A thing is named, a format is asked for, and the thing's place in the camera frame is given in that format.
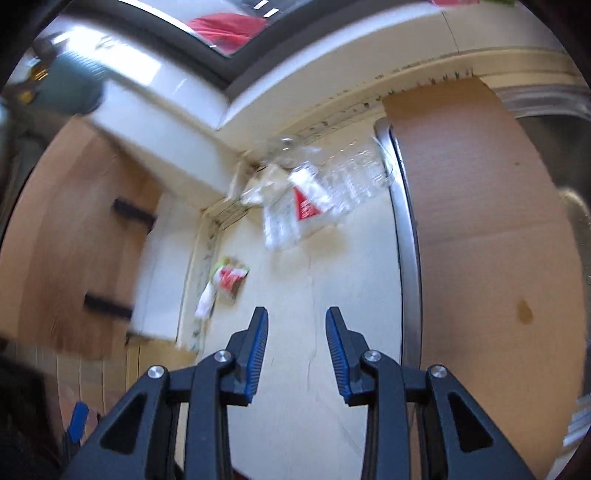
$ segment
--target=stainless steel surface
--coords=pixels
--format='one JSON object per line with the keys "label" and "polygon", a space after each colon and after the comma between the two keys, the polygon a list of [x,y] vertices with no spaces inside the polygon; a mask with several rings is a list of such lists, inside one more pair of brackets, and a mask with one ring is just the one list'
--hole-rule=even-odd
{"label": "stainless steel surface", "polygon": [[213,357],[216,362],[220,362],[222,364],[224,362],[230,361],[232,359],[232,354],[227,350],[218,350]]}
{"label": "stainless steel surface", "polygon": [[445,378],[447,376],[447,368],[445,368],[443,365],[433,365],[429,369],[429,372],[435,378]]}
{"label": "stainless steel surface", "polygon": [[160,378],[162,375],[164,375],[164,367],[154,365],[153,367],[148,368],[148,376],[150,378]]}
{"label": "stainless steel surface", "polygon": [[515,118],[567,115],[591,122],[589,91],[583,87],[550,85],[506,87],[495,91]]}
{"label": "stainless steel surface", "polygon": [[368,362],[379,362],[379,360],[382,358],[382,354],[377,350],[368,350],[363,354],[363,358],[365,358]]}
{"label": "stainless steel surface", "polygon": [[421,268],[413,210],[408,194],[404,162],[395,138],[390,135],[387,118],[379,119],[374,130],[384,150],[384,165],[389,177],[390,198],[394,210],[398,239],[398,262],[402,286],[401,364],[419,368],[423,341],[423,310],[421,299]]}

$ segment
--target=window frame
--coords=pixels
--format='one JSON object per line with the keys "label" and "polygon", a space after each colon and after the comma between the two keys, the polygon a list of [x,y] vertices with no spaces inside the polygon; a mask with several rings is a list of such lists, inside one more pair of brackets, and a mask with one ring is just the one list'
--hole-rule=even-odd
{"label": "window frame", "polygon": [[210,48],[189,27],[169,22],[168,15],[154,15],[125,1],[76,0],[67,13],[102,21],[133,35],[193,69],[233,99],[312,42],[360,18],[406,3],[408,0],[307,0],[284,12],[227,57]]}

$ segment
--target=crushed plastic bottle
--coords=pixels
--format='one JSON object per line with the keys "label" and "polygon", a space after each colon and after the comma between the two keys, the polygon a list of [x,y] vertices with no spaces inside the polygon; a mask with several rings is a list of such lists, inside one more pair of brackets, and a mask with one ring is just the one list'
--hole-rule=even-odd
{"label": "crushed plastic bottle", "polygon": [[352,146],[316,165],[306,162],[292,171],[291,188],[263,209],[268,249],[293,247],[387,187],[378,143],[372,140]]}

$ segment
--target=red label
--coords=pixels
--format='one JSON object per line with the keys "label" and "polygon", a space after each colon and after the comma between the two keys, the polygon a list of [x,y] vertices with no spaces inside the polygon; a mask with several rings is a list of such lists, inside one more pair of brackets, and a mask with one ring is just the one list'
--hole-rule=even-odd
{"label": "red label", "polygon": [[231,268],[223,267],[220,270],[220,287],[226,291],[232,291],[236,280],[240,280],[242,277]]}
{"label": "red label", "polygon": [[320,215],[322,212],[318,210],[316,205],[309,201],[299,189],[294,187],[295,193],[295,211],[298,220],[305,220],[307,218]]}

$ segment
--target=metal screw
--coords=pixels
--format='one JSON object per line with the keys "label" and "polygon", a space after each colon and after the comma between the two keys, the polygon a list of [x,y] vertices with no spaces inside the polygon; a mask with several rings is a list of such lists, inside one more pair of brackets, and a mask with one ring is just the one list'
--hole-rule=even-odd
{"label": "metal screw", "polygon": [[447,376],[447,368],[445,368],[443,365],[433,365],[429,371],[435,378],[444,378]]}
{"label": "metal screw", "polygon": [[214,359],[216,362],[225,363],[232,359],[232,354],[227,350],[219,350],[214,354]]}
{"label": "metal screw", "polygon": [[150,378],[160,378],[162,375],[164,375],[164,367],[154,365],[153,367],[148,368],[148,376]]}
{"label": "metal screw", "polygon": [[378,362],[382,358],[382,354],[377,350],[368,350],[363,354],[363,358],[368,362]]}

